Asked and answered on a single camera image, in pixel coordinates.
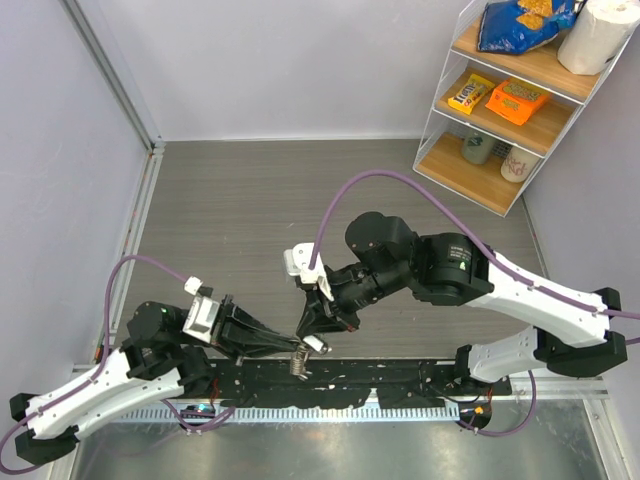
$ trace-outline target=black cable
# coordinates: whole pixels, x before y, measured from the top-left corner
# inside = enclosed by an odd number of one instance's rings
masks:
[[[460,400],[454,400],[453,398],[445,395],[444,393],[442,393],[440,390],[438,390],[436,387],[434,387],[433,385],[430,385],[428,383],[425,384],[427,386],[427,388],[430,388],[431,390],[433,390],[435,393],[438,394],[438,396],[444,398],[445,400],[449,400],[450,402],[453,403],[457,403],[458,405],[464,405],[467,403],[476,403],[480,397],[482,396],[482,394],[479,394],[476,398],[474,398],[473,400],[464,400],[464,401],[460,401]]]

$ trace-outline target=metal spring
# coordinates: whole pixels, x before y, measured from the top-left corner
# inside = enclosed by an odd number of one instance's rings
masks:
[[[289,368],[291,375],[306,380],[308,358],[309,347],[303,344],[298,345],[297,350],[291,354],[291,365]]]

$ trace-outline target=snack bag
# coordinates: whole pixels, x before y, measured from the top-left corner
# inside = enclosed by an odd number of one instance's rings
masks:
[[[524,125],[550,98],[548,91],[510,78],[496,87],[486,107],[516,125]]]
[[[447,100],[451,108],[471,114],[471,110],[475,107],[482,97],[484,97],[496,85],[486,78],[482,78],[475,73],[471,74],[467,83],[460,89],[454,97]]]
[[[478,51],[516,55],[553,40],[576,20],[575,0],[509,0],[484,10]]]

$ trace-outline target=white metal shelf frame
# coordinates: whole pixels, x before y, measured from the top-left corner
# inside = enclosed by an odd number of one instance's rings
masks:
[[[482,12],[484,11],[485,6],[487,5],[487,3],[495,3],[496,1],[500,1],[500,0],[490,0],[489,2],[487,2],[487,0],[472,0],[463,10],[462,12],[460,12],[460,15],[458,16],[458,21],[456,22],[456,27],[454,29],[454,33],[453,36],[451,38],[451,43],[449,45],[449,51],[447,52],[447,58],[445,60],[444,66],[442,68],[442,73],[440,75],[440,80],[438,82],[438,87],[436,89],[436,94],[433,98],[433,101],[431,102],[431,108],[429,109],[429,114],[427,117],[427,122],[424,126],[423,132],[422,132],[422,138],[420,139],[420,145],[418,147],[418,152],[416,154],[416,158],[413,164],[413,170],[428,178],[429,180],[437,183],[438,185],[441,185],[445,188],[447,188],[448,190],[451,190],[455,193],[457,193],[458,195],[462,195],[465,198],[467,198],[469,201],[472,201],[473,203],[476,203],[484,208],[487,208],[488,210],[491,210],[490,208],[488,208],[485,205],[482,205],[481,203],[467,197],[466,195],[461,194],[460,192],[457,192],[456,190],[454,190],[453,188],[448,187],[447,185],[442,184],[441,182],[434,180],[433,178],[429,177],[428,175],[424,174],[423,172],[421,172],[420,170],[418,170],[418,165],[420,164],[420,162],[422,161],[422,159],[429,153],[429,151],[431,150],[431,148],[436,144],[436,142],[438,141],[438,139],[440,138],[440,136],[445,133],[445,132],[450,132],[450,133],[454,133],[456,134],[456,129],[455,127],[452,127],[450,125],[449,122],[457,122],[460,125],[464,125],[466,127],[473,127],[476,130],[479,130],[487,135],[490,135],[494,138],[497,138],[498,140],[500,140],[500,142],[504,142],[506,144],[509,145],[513,145],[513,146],[517,146],[518,148],[521,148],[523,150],[526,150],[534,155],[537,155],[538,157],[540,157],[540,161],[536,164],[536,166],[534,167],[533,171],[531,172],[531,174],[527,177],[527,179],[522,183],[518,194],[515,196],[513,202],[511,203],[511,205],[509,206],[509,208],[507,209],[507,211],[504,213],[504,215],[499,214],[497,212],[496,215],[500,215],[500,216],[506,216],[509,211],[511,210],[511,208],[513,207],[513,205],[515,204],[515,202],[520,198],[520,196],[524,193],[524,191],[526,190],[526,188],[529,186],[529,184],[533,181],[533,179],[535,178],[535,176],[538,174],[538,172],[540,171],[540,169],[544,166],[544,164],[547,162],[547,160],[549,160],[549,158],[551,157],[551,155],[553,154],[553,152],[555,151],[556,147],[560,144],[560,142],[562,141],[562,139],[564,138],[564,136],[567,134],[567,132],[569,131],[569,129],[573,126],[573,124],[575,123],[575,121],[578,119],[578,117],[580,116],[580,114],[582,113],[582,111],[586,108],[586,106],[589,104],[589,102],[591,101],[591,99],[593,98],[593,96],[597,93],[597,91],[600,89],[600,87],[602,86],[602,84],[604,83],[604,81],[607,79],[607,77],[609,76],[609,74],[611,73],[611,71],[613,70],[613,68],[615,67],[615,65],[617,64],[620,55],[622,54],[622,52],[624,51],[624,49],[626,48],[627,44],[629,43],[629,40],[631,39],[631,37],[627,38],[627,40],[625,41],[625,43],[623,44],[622,48],[620,48],[620,51],[616,54],[615,58],[609,63],[609,66],[601,73],[598,81],[596,82],[594,88],[592,89],[591,93],[589,94],[589,96],[586,98],[586,100],[584,100],[584,102],[577,100],[576,98],[573,98],[569,95],[566,95],[566,93],[562,92],[559,89],[554,89],[554,88],[549,88],[549,86],[544,86],[544,85],[540,85],[539,83],[535,82],[534,80],[527,78],[526,76],[522,76],[517,74],[517,72],[513,72],[511,70],[509,70],[508,68],[504,68],[504,67],[500,67],[500,66],[496,66],[493,65],[489,62],[485,62],[482,59],[479,58],[475,58],[472,55],[468,55],[465,53],[462,53],[460,51],[457,51],[453,48],[453,44],[455,43],[455,41],[473,24],[473,22],[480,16],[482,15]],[[520,145],[518,144],[516,141],[506,138],[503,135],[497,134],[495,132],[491,132],[488,131],[487,129],[481,127],[481,126],[477,126],[475,124],[473,124],[472,122],[465,122],[464,120],[455,117],[453,115],[449,115],[445,112],[442,112],[440,110],[438,110],[436,104],[438,102],[438,100],[444,95],[444,93],[451,87],[451,85],[453,85],[453,83],[460,77],[460,75],[462,75],[462,73],[466,70],[467,66],[469,65],[469,62],[475,62],[478,63],[480,65],[483,65],[485,68],[491,69],[491,70],[495,70],[497,72],[501,72],[503,74],[509,75],[509,76],[513,76],[513,77],[517,77],[520,78],[521,80],[524,80],[526,82],[529,82],[533,85],[537,85],[540,88],[544,88],[545,90],[548,90],[550,92],[552,92],[554,95],[558,95],[574,104],[577,105],[577,108],[574,110],[573,114],[571,115],[571,117],[569,117],[569,120],[567,121],[567,123],[565,124],[564,128],[562,129],[562,131],[558,134],[556,140],[554,141],[554,143],[551,145],[551,147],[549,148],[549,150],[547,151],[547,153],[545,155],[540,155],[540,153],[535,152],[533,150],[531,150],[530,148]]]

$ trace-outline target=white cup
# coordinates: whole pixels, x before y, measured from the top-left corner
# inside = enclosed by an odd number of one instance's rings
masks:
[[[524,182],[533,170],[533,167],[538,163],[538,160],[540,160],[540,157],[537,155],[522,150],[521,148],[513,147],[502,163],[500,173],[510,182]]]

